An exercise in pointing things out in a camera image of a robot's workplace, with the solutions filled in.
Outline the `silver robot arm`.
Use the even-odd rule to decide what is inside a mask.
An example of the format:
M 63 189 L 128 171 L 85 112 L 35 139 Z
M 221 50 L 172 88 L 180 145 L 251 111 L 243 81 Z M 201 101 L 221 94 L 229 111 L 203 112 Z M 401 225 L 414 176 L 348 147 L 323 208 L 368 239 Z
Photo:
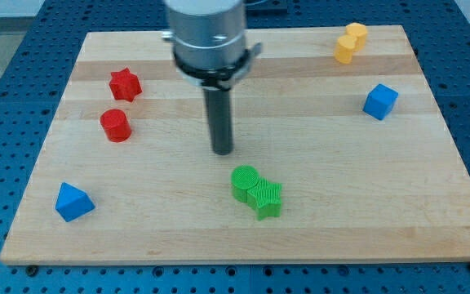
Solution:
M 242 0 L 164 0 L 175 65 L 190 83 L 230 91 L 250 71 L 263 45 L 246 44 Z

